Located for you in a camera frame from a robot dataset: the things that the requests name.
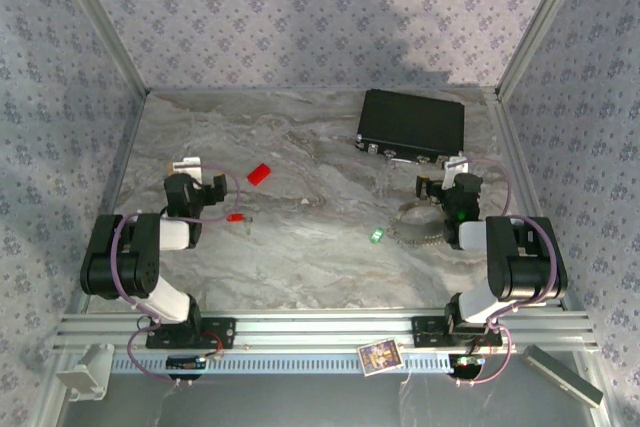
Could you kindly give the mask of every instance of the red object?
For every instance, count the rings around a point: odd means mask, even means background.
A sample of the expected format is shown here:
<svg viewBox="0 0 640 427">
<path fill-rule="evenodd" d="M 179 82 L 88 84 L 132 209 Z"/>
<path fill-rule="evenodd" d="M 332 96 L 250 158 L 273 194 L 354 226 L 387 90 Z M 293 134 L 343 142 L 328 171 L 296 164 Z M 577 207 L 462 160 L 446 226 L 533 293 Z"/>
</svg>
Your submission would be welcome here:
<svg viewBox="0 0 640 427">
<path fill-rule="evenodd" d="M 227 215 L 227 222 L 242 222 L 243 220 L 244 220 L 244 214 Z"/>
<path fill-rule="evenodd" d="M 253 185 L 258 185 L 271 173 L 271 168 L 267 164 L 260 164 L 256 169 L 247 175 L 247 179 Z"/>
<path fill-rule="evenodd" d="M 206 354 L 205 357 L 208 357 L 209 355 L 217 354 L 218 352 L 223 353 L 222 349 L 224 348 L 224 344 L 222 343 L 222 340 L 220 339 L 220 336 L 218 334 L 216 334 L 215 332 L 207 331 L 202 333 L 202 337 L 214 337 L 218 343 L 218 346 L 216 347 L 216 351 Z"/>
</svg>

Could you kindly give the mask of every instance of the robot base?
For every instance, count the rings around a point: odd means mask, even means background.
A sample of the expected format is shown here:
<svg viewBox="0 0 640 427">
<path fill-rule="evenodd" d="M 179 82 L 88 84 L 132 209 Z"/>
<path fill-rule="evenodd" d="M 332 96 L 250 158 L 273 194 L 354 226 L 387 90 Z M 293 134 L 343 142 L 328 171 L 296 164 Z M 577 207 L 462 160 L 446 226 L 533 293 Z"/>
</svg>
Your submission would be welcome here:
<svg viewBox="0 0 640 427">
<path fill-rule="evenodd" d="M 477 347 L 501 347 L 502 336 L 499 332 L 488 330 L 486 325 L 480 327 L 457 326 L 449 333 L 447 319 L 444 316 L 413 317 L 414 347 L 459 347 L 472 345 Z"/>
<path fill-rule="evenodd" d="M 184 322 L 162 324 L 158 329 L 149 332 L 147 349 L 164 350 L 211 350 L 218 348 L 218 339 L 222 348 L 233 348 L 236 336 L 236 319 L 231 317 L 200 316 L 196 300 L 189 296 L 189 316 Z"/>
</svg>

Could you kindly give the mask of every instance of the green object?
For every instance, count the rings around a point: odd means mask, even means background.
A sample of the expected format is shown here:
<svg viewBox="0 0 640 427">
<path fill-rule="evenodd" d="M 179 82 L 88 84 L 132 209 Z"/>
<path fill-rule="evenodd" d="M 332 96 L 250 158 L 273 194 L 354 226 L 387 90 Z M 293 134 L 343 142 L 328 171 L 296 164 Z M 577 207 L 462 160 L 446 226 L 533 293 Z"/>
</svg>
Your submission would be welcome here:
<svg viewBox="0 0 640 427">
<path fill-rule="evenodd" d="M 376 230 L 373 231 L 373 234 L 371 234 L 371 237 L 369 237 L 369 239 L 371 240 L 372 244 L 377 244 L 382 240 L 383 236 L 384 236 L 384 229 L 382 227 L 378 227 Z"/>
</svg>

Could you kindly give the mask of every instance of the metal bracket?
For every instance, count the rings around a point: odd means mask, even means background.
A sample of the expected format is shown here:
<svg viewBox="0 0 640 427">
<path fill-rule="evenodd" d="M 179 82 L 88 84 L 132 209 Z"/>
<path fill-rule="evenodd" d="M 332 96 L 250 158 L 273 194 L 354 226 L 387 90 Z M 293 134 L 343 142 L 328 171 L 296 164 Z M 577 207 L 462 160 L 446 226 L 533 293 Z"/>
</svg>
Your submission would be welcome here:
<svg viewBox="0 0 640 427">
<path fill-rule="evenodd" d="M 502 336 L 499 332 L 475 327 L 456 327 L 456 332 L 448 333 L 447 320 L 444 316 L 413 317 L 411 319 L 413 345 L 422 347 L 456 347 L 470 344 L 477 339 L 477 347 L 502 347 Z"/>
<path fill-rule="evenodd" d="M 181 343 L 180 345 L 176 345 L 172 336 L 164 335 L 165 333 L 162 327 L 154 332 L 149 332 L 146 344 L 147 349 L 215 349 L 218 345 L 218 338 L 220 338 L 224 350 L 233 348 L 233 342 L 236 336 L 236 319 L 229 317 L 205 317 L 201 322 L 200 337 L 188 344 Z"/>
<path fill-rule="evenodd" d="M 110 344 L 88 345 L 73 369 L 56 372 L 56 377 L 71 390 L 70 402 L 102 400 L 107 395 L 114 353 Z"/>
</svg>

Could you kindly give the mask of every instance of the aluminum rail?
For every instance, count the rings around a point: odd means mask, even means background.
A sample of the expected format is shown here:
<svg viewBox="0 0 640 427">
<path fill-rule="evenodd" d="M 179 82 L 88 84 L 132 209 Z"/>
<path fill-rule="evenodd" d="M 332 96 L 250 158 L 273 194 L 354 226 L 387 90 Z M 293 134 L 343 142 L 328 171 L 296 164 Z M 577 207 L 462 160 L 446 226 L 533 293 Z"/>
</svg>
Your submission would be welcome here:
<svg viewBox="0 0 640 427">
<path fill-rule="evenodd" d="M 441 309 L 208 312 L 202 315 L 237 319 L 234 354 L 353 353 L 357 347 L 389 337 L 395 338 L 407 353 L 455 354 L 467 350 L 467 347 L 416 349 L 413 346 L 411 318 L 442 315 Z M 108 343 L 114 345 L 117 354 L 124 353 L 139 318 L 137 313 L 66 315 L 54 340 L 54 352 L 77 354 L 88 344 Z M 515 352 L 522 352 L 532 344 L 551 352 L 598 350 L 586 312 L 538 307 L 522 309 L 502 321 L 511 330 Z M 149 350 L 144 343 L 145 336 L 136 339 L 137 355 L 175 352 Z M 494 351 L 504 352 L 505 347 Z"/>
</svg>

